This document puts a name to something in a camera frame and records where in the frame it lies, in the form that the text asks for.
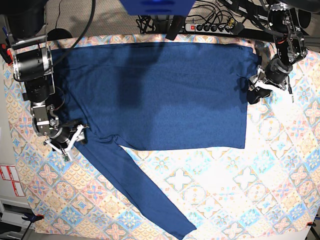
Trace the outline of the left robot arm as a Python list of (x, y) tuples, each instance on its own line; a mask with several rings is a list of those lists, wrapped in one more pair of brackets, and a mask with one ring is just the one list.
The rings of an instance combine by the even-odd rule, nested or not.
[(258, 66), (256, 75), (248, 80), (246, 99), (251, 105), (278, 90), (287, 90), (292, 96), (290, 73), (293, 65), (307, 56), (308, 46), (320, 44), (317, 37), (304, 36), (302, 32), (308, 26), (311, 14), (319, 14), (318, 0), (269, 0), (262, 7), (268, 14), (268, 27), (262, 25), (249, 6), (246, 7), (247, 17), (272, 35), (276, 54), (266, 66)]

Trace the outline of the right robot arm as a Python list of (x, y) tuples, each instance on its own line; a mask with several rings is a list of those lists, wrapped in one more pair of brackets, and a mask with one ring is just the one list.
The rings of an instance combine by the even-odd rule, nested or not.
[(71, 33), (55, 27), (47, 31), (47, 1), (2, 0), (0, 14), (4, 17), (5, 43), (0, 54), (8, 65), (13, 66), (13, 78), (24, 85), (24, 101), (30, 102), (32, 126), (39, 137), (45, 137), (44, 145), (56, 151), (64, 162), (73, 159), (74, 143), (86, 142), (85, 128), (79, 120), (61, 123), (55, 114), (58, 110), (48, 104), (49, 96), (55, 94), (54, 66), (60, 63), (68, 49), (53, 61), (50, 40), (69, 39)]

